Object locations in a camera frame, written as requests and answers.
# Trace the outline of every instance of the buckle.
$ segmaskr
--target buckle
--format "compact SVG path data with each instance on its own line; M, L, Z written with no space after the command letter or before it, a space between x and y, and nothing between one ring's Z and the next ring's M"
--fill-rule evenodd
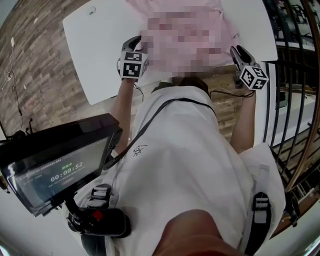
M256 224L267 224L268 212L270 212L269 197L259 192L253 197L252 211L254 216L254 223Z
M91 198L97 200L104 200L109 202L111 186L108 184L101 184L96 186L91 191Z

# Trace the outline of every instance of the skin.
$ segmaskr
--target skin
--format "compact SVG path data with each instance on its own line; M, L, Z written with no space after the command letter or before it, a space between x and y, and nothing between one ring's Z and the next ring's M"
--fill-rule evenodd
M120 154L128 145L131 122L131 104L135 81L125 78L113 105L111 115L123 129L115 151ZM244 98L232 132L231 146L240 154L253 147L255 138L256 93ZM214 219L203 210L183 212L170 220L154 250L154 256L240 256L225 243Z
M244 91L245 94L251 92L247 88ZM254 146L256 98L255 92L252 97L243 98L242 107L233 128L230 144L238 154Z

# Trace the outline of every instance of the black strap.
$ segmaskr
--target black strap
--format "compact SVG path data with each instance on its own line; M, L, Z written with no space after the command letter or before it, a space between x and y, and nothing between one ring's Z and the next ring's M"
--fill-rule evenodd
M252 223L249 240L244 253L253 256L265 241L271 226L271 205L269 197L259 192L253 197Z
M105 201L103 205L95 208L107 209L109 207L110 192L111 186L108 184L100 184L92 189L91 200ZM77 232L69 221L68 226L73 232ZM82 247L89 256L107 256L105 236L81 234L80 237Z
M112 166L114 166L115 164L117 164L129 151L129 149L136 143L136 141L145 133L145 131L148 129L149 125L152 123L152 121L155 119L155 117L170 103L172 102L191 102L194 104L198 104L198 105L202 105L205 106L209 109L211 109L213 111L214 114L215 111L213 110L213 108L211 106L209 106L208 104L190 99L190 98L172 98L169 99L167 101L165 101L159 108L158 110L154 113L154 115L151 117L151 119L142 127L142 129L138 132L138 134L135 136L135 138L131 141L131 143L126 147L126 149L119 154L117 157L115 157L113 160L111 160L110 162L105 163L105 165L103 166L104 169L110 169Z

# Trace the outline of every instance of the white t-shirt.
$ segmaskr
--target white t-shirt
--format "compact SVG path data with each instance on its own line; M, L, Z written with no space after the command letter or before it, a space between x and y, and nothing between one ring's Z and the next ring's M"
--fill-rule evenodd
M193 86L157 90L141 105L133 137L162 103L183 97L212 106L208 95ZM115 178L116 207L129 216L132 228L130 236L113 240L121 256L152 255L166 224L193 209L207 211L223 240L237 248L260 164L270 167L266 180L272 209L269 239L285 208L284 188L269 146L260 144L239 155L220 134L211 109L175 101L154 118L122 161L85 186L76 200Z

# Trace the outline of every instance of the table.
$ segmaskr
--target table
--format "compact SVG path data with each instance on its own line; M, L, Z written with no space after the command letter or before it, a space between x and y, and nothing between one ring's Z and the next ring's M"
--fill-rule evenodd
M239 31L241 46L258 61L278 59L269 17L262 0L221 0L225 15ZM118 93L117 61L122 44L140 34L143 20L125 0L91 0L63 20L72 61L88 102L94 105ZM170 78L148 69L143 86Z

